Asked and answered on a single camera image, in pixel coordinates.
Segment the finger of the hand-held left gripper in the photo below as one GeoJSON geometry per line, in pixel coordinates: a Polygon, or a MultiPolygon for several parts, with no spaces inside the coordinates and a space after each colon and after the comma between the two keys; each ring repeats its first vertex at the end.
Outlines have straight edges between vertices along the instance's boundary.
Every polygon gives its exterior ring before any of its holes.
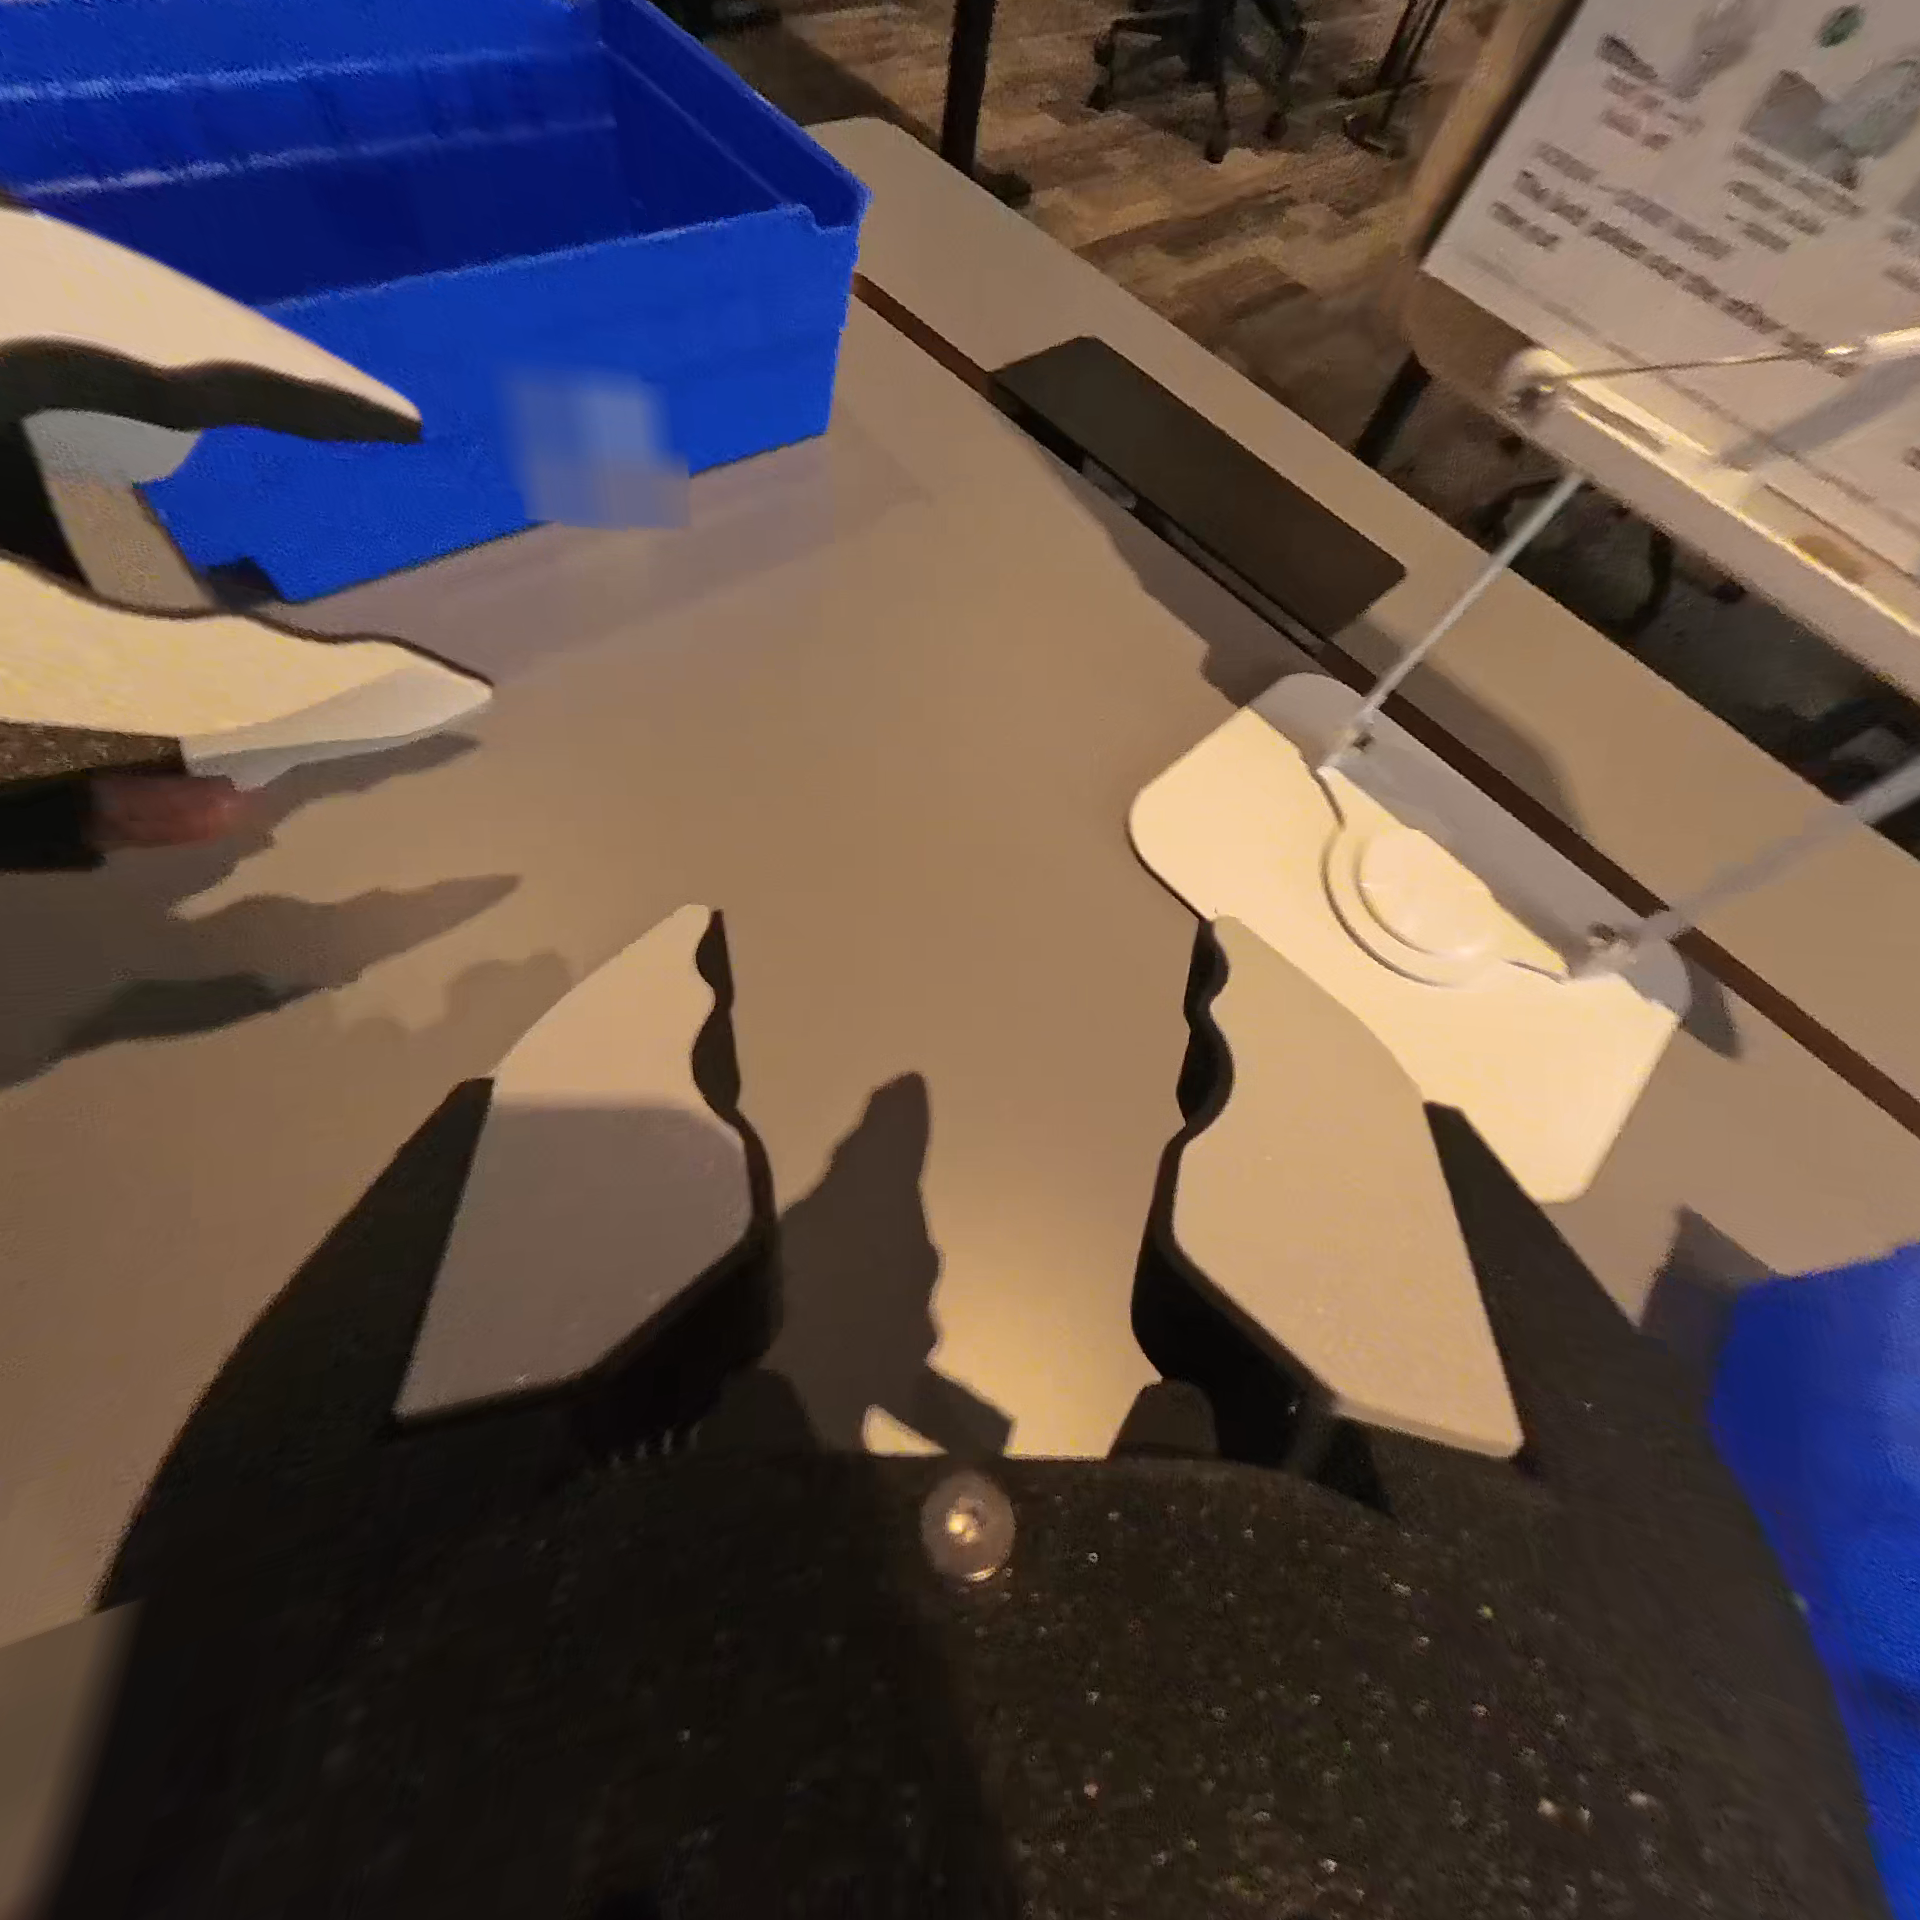
{"type": "Polygon", "coordinates": [[[3,209],[3,420],[102,416],[169,433],[256,428],[411,444],[411,399],[150,256],[3,209]]]}
{"type": "Polygon", "coordinates": [[[411,748],[475,718],[492,692],[398,639],[118,607],[3,564],[5,725],[164,741],[197,776],[251,788],[309,763],[411,748]]]}

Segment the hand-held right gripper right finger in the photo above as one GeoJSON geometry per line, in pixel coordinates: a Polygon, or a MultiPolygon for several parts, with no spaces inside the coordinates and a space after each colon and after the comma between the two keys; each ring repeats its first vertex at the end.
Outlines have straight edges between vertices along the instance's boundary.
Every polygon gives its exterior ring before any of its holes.
{"type": "Polygon", "coordinates": [[[1199,926],[1148,1246],[1311,1412],[1483,1457],[1525,1430],[1424,1097],[1248,926],[1199,926]]]}

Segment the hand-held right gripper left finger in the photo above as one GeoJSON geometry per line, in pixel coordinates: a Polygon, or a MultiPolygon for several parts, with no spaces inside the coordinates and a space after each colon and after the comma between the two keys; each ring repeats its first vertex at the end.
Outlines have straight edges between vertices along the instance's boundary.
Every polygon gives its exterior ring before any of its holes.
{"type": "Polygon", "coordinates": [[[393,1419],[585,1385],[752,1244],[752,1148],[702,1045],[729,1035],[727,933],[685,902],[576,981],[495,1063],[393,1419]]]}

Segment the blue plastic bin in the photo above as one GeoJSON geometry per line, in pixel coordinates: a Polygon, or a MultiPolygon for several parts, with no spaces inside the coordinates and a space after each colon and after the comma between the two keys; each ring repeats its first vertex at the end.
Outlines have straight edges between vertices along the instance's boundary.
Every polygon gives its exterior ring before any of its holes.
{"type": "Polygon", "coordinates": [[[1917,1247],[1742,1289],[1709,1425],[1805,1604],[1894,1915],[1917,1915],[1917,1247]]]}
{"type": "Polygon", "coordinates": [[[309,604],[539,520],[552,463],[816,440],[869,193],[654,4],[5,4],[5,190],[413,401],[413,444],[209,428],[143,496],[309,604]]]}

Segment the person's left forearm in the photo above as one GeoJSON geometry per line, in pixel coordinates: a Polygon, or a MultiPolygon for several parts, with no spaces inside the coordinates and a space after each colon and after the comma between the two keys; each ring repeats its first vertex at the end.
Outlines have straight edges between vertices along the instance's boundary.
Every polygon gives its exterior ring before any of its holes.
{"type": "Polygon", "coordinates": [[[102,862],[93,774],[3,788],[3,876],[91,873],[102,862]]]}

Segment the person's left hand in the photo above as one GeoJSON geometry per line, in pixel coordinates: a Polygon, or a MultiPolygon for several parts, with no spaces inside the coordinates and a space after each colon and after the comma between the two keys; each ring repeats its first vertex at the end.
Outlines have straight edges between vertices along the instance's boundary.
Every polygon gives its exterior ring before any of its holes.
{"type": "Polygon", "coordinates": [[[97,774],[86,837],[102,853],[216,844],[246,822],[251,796],[221,776],[97,774]]]}

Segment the wooden document stand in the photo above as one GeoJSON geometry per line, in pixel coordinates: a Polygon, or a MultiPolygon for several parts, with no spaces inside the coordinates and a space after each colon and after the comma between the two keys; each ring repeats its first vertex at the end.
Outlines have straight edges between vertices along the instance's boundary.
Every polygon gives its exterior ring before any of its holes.
{"type": "Polygon", "coordinates": [[[1679,945],[1712,944],[1803,1020],[1835,1072],[1916,1109],[1916,862],[1878,827],[1916,807],[1916,750],[1845,801],[1774,800],[1771,766],[1685,750],[1649,711],[1601,709],[1600,664],[1575,718],[1595,766],[1649,780],[1647,827],[1676,865],[1595,879],[1419,743],[1388,707],[1481,607],[1520,609],[1509,568],[1576,487],[1823,639],[1916,707],[1916,326],[1805,353],[1662,368],[1569,368],[1428,277],[1424,256],[1573,14],[1507,54],[1479,141],[1443,174],[1419,244],[1407,340],[1437,379],[1553,462],[1539,504],[1365,691],[1299,675],[1176,759],[1128,815],[1141,862],[1201,919],[1248,926],[1348,1008],[1419,1093],[1471,1117],[1529,1195],[1584,1193],[1688,1009],[1679,945]]]}

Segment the black office chair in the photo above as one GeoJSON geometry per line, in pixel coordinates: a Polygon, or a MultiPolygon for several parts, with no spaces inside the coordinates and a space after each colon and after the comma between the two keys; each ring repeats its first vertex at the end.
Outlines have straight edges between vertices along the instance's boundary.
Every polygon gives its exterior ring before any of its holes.
{"type": "Polygon", "coordinates": [[[1128,77],[1175,61],[1184,79],[1212,97],[1204,158],[1217,164],[1232,149],[1232,77],[1244,76],[1260,86],[1265,100],[1264,139],[1276,141],[1288,131],[1308,43],[1308,12],[1299,1],[1136,4],[1094,37],[1087,110],[1116,108],[1128,77]]]}

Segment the printed instruction sheet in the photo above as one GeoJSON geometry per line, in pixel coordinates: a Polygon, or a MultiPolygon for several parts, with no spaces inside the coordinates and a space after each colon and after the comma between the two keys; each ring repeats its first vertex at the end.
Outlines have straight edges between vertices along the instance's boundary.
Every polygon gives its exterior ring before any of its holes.
{"type": "Polygon", "coordinates": [[[1575,9],[1424,256],[1569,368],[1917,319],[1917,4],[1575,9]]]}

